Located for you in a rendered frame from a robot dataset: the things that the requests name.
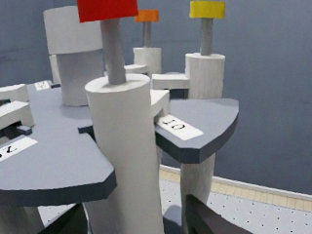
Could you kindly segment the grey base plate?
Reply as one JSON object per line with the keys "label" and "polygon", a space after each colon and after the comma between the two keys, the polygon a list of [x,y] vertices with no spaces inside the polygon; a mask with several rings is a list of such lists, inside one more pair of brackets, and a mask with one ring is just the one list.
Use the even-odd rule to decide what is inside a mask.
{"label": "grey base plate", "polygon": [[[162,213],[180,203],[179,182],[159,178]],[[74,204],[38,207],[44,225]],[[312,212],[260,202],[216,191],[210,193],[207,206],[225,219],[255,234],[312,234]]]}

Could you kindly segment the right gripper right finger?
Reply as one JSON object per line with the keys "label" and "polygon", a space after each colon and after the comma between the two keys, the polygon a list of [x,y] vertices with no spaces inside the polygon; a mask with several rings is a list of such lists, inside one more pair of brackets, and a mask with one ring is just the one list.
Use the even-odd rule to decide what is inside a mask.
{"label": "right gripper right finger", "polygon": [[219,215],[194,195],[186,195],[188,234],[254,234]]}

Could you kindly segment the white hand pipette with red push button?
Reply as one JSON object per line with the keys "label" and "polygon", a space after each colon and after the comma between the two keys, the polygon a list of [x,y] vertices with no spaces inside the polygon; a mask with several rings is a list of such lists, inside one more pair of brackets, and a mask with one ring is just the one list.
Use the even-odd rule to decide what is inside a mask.
{"label": "white hand pipette with red push button", "polygon": [[79,22],[99,20],[107,77],[86,85],[98,148],[115,169],[108,196],[118,234],[165,234],[153,117],[170,113],[169,91],[126,74],[119,18],[137,0],[76,0]]}

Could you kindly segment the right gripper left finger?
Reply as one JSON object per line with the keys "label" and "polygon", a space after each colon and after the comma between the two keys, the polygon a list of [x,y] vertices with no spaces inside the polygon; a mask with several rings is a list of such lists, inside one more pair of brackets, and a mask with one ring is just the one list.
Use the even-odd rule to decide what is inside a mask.
{"label": "right gripper left finger", "polygon": [[84,205],[75,204],[38,234],[88,234]]}

